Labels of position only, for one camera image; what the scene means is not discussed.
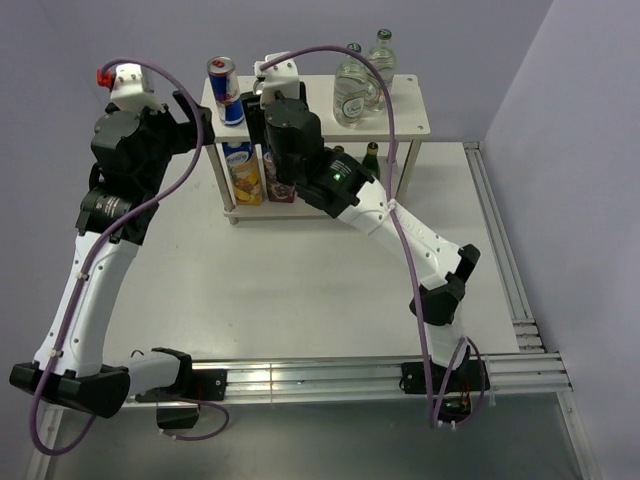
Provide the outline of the clear bottle green cap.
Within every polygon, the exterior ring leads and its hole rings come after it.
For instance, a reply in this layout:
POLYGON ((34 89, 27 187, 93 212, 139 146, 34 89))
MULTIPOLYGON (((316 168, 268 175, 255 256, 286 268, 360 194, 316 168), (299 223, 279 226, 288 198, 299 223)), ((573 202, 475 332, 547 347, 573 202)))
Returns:
POLYGON ((333 115, 338 124, 351 127, 361 120, 367 91, 366 67, 347 54, 334 75, 333 115))
MULTIPOLYGON (((388 90, 392 88, 397 67, 396 54, 391 47, 391 39, 392 32, 390 30, 380 29, 377 32, 377 43, 367 53, 367 59, 379 72, 388 90)), ((368 73, 368 81, 369 87, 365 106, 370 111, 381 111, 385 107, 385 97, 381 83, 371 72, 368 73)))

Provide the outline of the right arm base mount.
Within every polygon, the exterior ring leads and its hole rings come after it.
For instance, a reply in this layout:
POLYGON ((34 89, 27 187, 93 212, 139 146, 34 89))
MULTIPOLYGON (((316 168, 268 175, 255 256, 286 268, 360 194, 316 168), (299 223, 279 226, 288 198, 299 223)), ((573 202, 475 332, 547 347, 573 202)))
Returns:
MULTIPOLYGON (((400 366, 399 388, 405 394, 426 393, 424 366, 421 362, 404 362, 400 366)), ((444 391, 438 419, 456 423, 468 418, 473 411, 472 392, 487 392, 490 388, 489 375, 482 361, 470 360, 454 370, 444 391)))

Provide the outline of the silver blue energy can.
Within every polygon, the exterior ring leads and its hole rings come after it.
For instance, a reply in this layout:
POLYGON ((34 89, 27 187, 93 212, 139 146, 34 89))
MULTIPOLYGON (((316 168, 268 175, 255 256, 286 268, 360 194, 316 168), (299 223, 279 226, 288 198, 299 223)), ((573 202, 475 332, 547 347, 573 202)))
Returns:
POLYGON ((244 111, 234 61, 216 56, 208 61, 207 73, 221 122, 227 126, 241 124, 244 111))
POLYGON ((265 77, 259 76, 256 78, 253 85, 253 94, 262 97, 265 91, 265 77))

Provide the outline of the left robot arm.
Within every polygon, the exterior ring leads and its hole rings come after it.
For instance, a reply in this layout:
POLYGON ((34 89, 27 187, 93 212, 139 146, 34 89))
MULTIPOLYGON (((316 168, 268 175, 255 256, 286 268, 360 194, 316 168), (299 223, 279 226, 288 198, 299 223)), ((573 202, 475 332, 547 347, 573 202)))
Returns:
POLYGON ((215 140, 212 112, 174 100, 186 114, 177 122, 167 106, 129 112, 110 103, 94 126, 95 157, 89 190, 76 221, 74 263, 49 332, 33 360, 13 366, 9 382, 42 400, 102 418, 113 417, 130 396, 158 390, 183 399, 195 386, 192 358, 156 347, 109 366, 105 336, 127 270, 157 209, 136 217, 154 198, 172 157, 215 140))

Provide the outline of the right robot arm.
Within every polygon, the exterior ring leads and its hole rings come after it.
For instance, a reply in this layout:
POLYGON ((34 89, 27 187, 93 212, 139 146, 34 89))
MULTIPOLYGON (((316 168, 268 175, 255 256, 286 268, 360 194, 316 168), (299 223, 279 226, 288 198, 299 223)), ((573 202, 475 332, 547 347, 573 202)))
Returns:
POLYGON ((410 311, 426 329, 435 383, 452 390, 468 374, 470 343, 456 318, 466 283, 480 258, 472 244, 459 246, 431 230, 358 160, 326 146, 319 117, 302 99, 286 97, 256 81, 242 95, 252 139, 271 152, 277 180, 311 207, 353 227, 406 262, 417 290, 410 311))

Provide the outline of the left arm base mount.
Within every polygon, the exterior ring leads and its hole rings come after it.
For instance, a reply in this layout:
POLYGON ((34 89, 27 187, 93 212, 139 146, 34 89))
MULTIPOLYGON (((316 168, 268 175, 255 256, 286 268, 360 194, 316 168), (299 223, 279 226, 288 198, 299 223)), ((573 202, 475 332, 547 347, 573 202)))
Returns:
POLYGON ((228 371, 221 368, 196 369, 181 393, 157 389, 134 396, 137 403, 154 404, 156 425, 160 433, 176 441, 201 441, 213 438, 226 430, 230 413, 221 404, 225 398, 228 371), (206 410, 222 414, 219 427, 207 434, 187 434, 204 418, 206 410))

